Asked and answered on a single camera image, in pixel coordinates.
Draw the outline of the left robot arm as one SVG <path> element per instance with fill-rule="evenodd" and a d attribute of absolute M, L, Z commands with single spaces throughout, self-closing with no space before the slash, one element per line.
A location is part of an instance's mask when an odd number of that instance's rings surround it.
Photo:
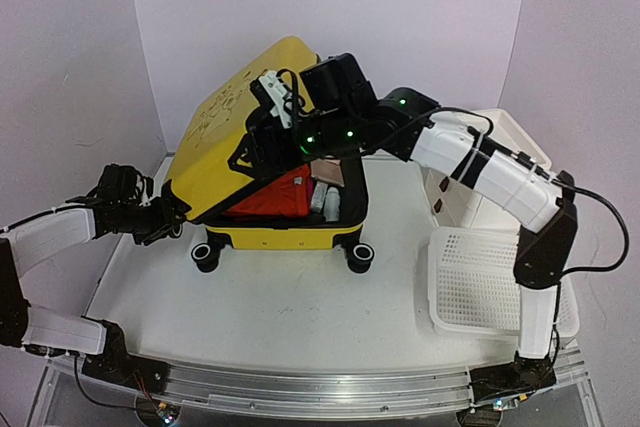
<path fill-rule="evenodd" d="M 189 206 L 131 165 L 109 164 L 88 194 L 1 230 L 1 343 L 32 355 L 76 354 L 85 374 L 119 385 L 160 386 L 168 366 L 128 352 L 123 329 L 107 320 L 70 316 L 30 302 L 21 280 L 34 267 L 77 245 L 125 234 L 148 246 L 175 238 Z"/>

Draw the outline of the yellow cartoon print suitcase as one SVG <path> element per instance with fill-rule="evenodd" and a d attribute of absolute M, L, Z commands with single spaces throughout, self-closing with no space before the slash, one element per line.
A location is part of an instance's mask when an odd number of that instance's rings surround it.
<path fill-rule="evenodd" d="M 320 63 L 316 53 L 300 38 L 280 39 L 240 69 L 210 94 L 196 109 L 174 154 L 162 189 L 186 203 L 190 210 L 186 222 L 199 225 L 206 239 L 190 252 L 197 268 L 215 270 L 225 247 L 236 250 L 330 250 L 345 251 L 348 268 L 365 273 L 371 267 L 375 250 L 361 241 L 368 213 L 368 189 L 363 163 L 359 159 L 341 162 L 345 186 L 341 196 L 340 219 L 327 222 L 320 213 L 310 211 L 302 218 L 230 217 L 224 213 L 279 179 L 288 172 L 308 165 L 285 144 L 277 132 L 275 118 L 261 108 L 250 90 L 251 83 L 266 70 L 275 70 L 293 90 L 292 121 L 311 117 L 319 97 L 310 96 L 301 76 Z M 263 151 L 270 174 L 254 180 L 229 169 L 227 161 L 246 133 L 255 136 Z"/>

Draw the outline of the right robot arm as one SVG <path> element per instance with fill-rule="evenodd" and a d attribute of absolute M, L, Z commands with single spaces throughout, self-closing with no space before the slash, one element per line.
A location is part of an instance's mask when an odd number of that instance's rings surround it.
<path fill-rule="evenodd" d="M 513 361 L 471 371 L 477 405 L 552 386 L 556 319 L 563 269 L 577 232 L 575 186 L 530 156 L 466 126 L 437 101 L 410 88 L 379 99 L 366 94 L 313 94 L 302 113 L 297 94 L 251 113 L 231 154 L 231 170 L 268 184 L 305 161 L 359 158 L 379 149 L 436 170 L 487 198 L 520 223 L 514 278 L 520 289 L 520 333 Z"/>

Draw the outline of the white perforated plastic basket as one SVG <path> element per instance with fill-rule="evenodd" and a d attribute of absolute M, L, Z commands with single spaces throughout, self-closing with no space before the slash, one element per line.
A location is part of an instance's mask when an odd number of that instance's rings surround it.
<path fill-rule="evenodd" d="M 517 338 L 520 292 L 513 267 L 518 236 L 438 227 L 427 249 L 427 300 L 435 332 L 471 339 Z"/>

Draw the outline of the orange garment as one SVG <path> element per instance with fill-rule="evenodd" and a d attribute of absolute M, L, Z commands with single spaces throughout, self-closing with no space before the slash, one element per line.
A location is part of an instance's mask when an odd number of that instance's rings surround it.
<path fill-rule="evenodd" d="M 228 209 L 224 215 L 302 218 L 310 214 L 311 169 L 302 165 Z"/>

